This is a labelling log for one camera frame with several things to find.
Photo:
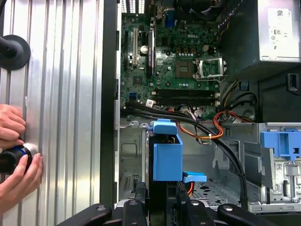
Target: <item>blue plastic bracket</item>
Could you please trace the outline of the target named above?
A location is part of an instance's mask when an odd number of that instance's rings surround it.
[[[183,178],[184,183],[188,182],[206,182],[207,176],[204,173],[196,173],[196,172],[185,172],[187,173],[187,177]]]
[[[286,129],[279,132],[261,132],[261,145],[274,149],[275,157],[283,157],[295,161],[301,157],[301,132],[296,129]]]
[[[177,135],[178,128],[170,119],[158,119],[154,122],[153,131],[154,134]]]
[[[182,181],[183,142],[177,127],[170,120],[158,120],[153,125],[154,134],[175,135],[173,144],[154,144],[154,181]]]

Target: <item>motherboard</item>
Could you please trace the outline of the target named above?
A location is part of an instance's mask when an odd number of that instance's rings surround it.
[[[151,19],[123,15],[122,28],[121,108],[133,100],[215,114],[223,74],[216,22],[177,21],[173,9],[157,7]]]

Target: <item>black rubber foot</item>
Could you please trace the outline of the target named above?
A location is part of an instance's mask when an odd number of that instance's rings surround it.
[[[17,54],[12,58],[0,55],[0,67],[9,71],[23,68],[30,59],[31,51],[29,44],[20,36],[13,34],[6,35],[3,38],[16,47]]]

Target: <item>finger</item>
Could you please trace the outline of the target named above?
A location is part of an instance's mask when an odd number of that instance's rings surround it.
[[[17,115],[17,116],[23,118],[22,112],[19,111],[18,109],[16,109],[15,107],[9,106],[9,109],[10,109],[10,111],[11,111],[12,113],[14,113],[15,115]]]
[[[18,116],[18,115],[16,115],[16,114],[9,114],[8,117],[9,117],[11,120],[13,120],[13,121],[16,121],[16,122],[22,124],[23,126],[26,125],[26,122],[23,120],[23,118],[20,117],[20,116]]]
[[[40,157],[40,163],[39,163],[39,168],[37,171],[36,176],[32,180],[32,182],[27,186],[25,190],[25,194],[28,195],[34,190],[36,190],[39,185],[41,184],[41,176],[42,176],[42,168],[43,168],[43,163],[42,163],[42,157]]]
[[[26,165],[27,165],[28,155],[22,156],[19,164],[15,168],[15,171],[10,175],[2,184],[0,184],[0,190],[4,193],[11,191],[17,184],[22,180]]]
[[[22,134],[25,131],[25,126],[13,121],[11,119],[7,119],[2,123],[2,127],[7,128],[7,129],[11,129],[15,132],[17,132],[18,134]]]
[[[18,139],[18,140],[15,142],[15,145],[14,145],[14,146],[19,146],[19,145],[23,145],[23,144],[24,144],[24,141]]]
[[[11,129],[0,127],[0,139],[4,139],[7,141],[16,141],[18,140],[20,134]]]
[[[40,154],[36,154],[33,157],[32,163],[25,173],[24,177],[21,179],[19,184],[13,188],[11,191],[13,195],[22,194],[22,192],[26,189],[26,187],[33,181],[35,178],[38,168],[40,165]]]

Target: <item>pcie slot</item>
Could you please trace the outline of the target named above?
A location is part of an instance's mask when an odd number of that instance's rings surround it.
[[[148,38],[148,55],[147,55],[147,78],[151,78],[155,68],[155,32],[149,31]]]
[[[124,31],[124,52],[123,52],[123,68],[124,70],[127,69],[127,65],[128,65],[128,31]]]
[[[133,65],[137,65],[138,56],[138,28],[133,30]]]

